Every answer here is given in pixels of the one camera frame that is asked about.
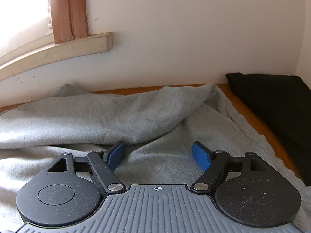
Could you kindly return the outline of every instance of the white crosshair symbol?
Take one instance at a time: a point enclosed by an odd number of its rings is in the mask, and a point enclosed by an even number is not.
[[[161,190],[162,190],[162,187],[157,186],[157,187],[155,187],[154,189],[155,189],[155,191],[161,191]]]

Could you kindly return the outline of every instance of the black cloth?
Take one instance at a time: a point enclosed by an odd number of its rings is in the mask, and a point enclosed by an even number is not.
[[[259,116],[311,186],[311,91],[298,76],[226,74],[232,92]]]

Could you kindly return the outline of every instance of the wall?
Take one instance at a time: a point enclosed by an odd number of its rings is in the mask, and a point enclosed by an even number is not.
[[[295,74],[300,76],[311,89],[311,0],[306,0],[304,38]]]
[[[91,33],[109,53],[61,61],[0,83],[0,106],[86,90],[221,83],[228,72],[294,74],[305,0],[87,0]]]

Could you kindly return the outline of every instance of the gray ribbed plate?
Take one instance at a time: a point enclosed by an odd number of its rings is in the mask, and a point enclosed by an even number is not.
[[[220,213],[206,195],[184,185],[132,185],[109,195],[102,207],[81,223],[64,228],[25,224],[18,233],[301,233],[292,224],[271,229],[241,225]]]

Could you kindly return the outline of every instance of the cream window sill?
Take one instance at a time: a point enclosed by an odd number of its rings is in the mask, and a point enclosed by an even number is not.
[[[0,81],[46,64],[79,56],[107,52],[113,47],[113,33],[106,32],[62,44],[48,44],[5,64],[0,64]]]

